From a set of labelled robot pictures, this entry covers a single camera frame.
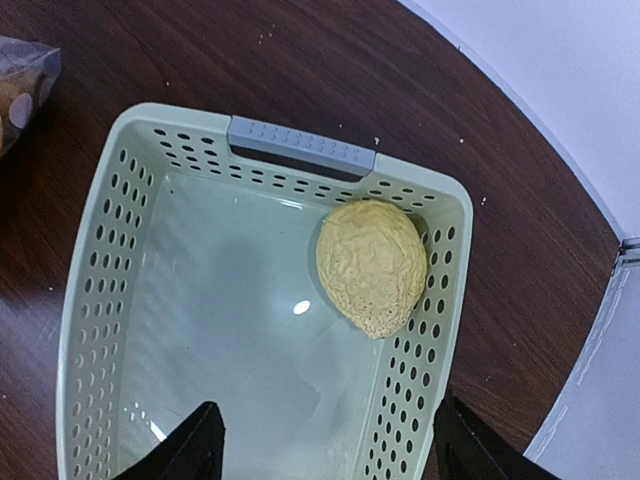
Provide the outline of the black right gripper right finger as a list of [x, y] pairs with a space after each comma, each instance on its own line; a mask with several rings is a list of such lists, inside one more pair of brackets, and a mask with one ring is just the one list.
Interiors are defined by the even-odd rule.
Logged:
[[447, 480], [552, 480], [448, 390], [434, 417], [439, 477]]

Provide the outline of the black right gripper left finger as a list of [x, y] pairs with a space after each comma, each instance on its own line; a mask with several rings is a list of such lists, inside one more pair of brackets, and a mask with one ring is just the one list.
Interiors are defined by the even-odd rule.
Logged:
[[220, 480], [225, 426], [215, 402], [203, 402], [117, 480]]

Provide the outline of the beige toy walnut ball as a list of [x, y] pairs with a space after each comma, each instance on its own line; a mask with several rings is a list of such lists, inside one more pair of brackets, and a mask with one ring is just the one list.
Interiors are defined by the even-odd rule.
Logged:
[[372, 339], [408, 322], [426, 287], [426, 248], [397, 206], [358, 200], [335, 208], [316, 244], [320, 284], [336, 309]]

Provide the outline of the clear zip top bag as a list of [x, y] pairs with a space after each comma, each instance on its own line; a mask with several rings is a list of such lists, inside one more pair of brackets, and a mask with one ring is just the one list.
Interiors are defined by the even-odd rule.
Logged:
[[60, 48], [1, 37], [1, 156], [48, 99], [61, 63]]

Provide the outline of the green plastic basket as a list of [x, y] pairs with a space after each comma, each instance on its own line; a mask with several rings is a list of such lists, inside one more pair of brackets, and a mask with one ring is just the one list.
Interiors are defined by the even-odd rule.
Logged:
[[[429, 272], [407, 324], [374, 340], [315, 267], [336, 207], [414, 223]], [[418, 479], [448, 383], [473, 207], [455, 179], [365, 147], [156, 103], [106, 139], [69, 270], [58, 475], [112, 479], [201, 403], [227, 479]]]

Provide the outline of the right aluminium frame post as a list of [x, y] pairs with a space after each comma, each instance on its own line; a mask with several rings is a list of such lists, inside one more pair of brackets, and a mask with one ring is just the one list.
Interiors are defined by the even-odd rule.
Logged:
[[640, 238], [625, 239], [616, 257], [617, 266], [635, 265], [640, 262]]

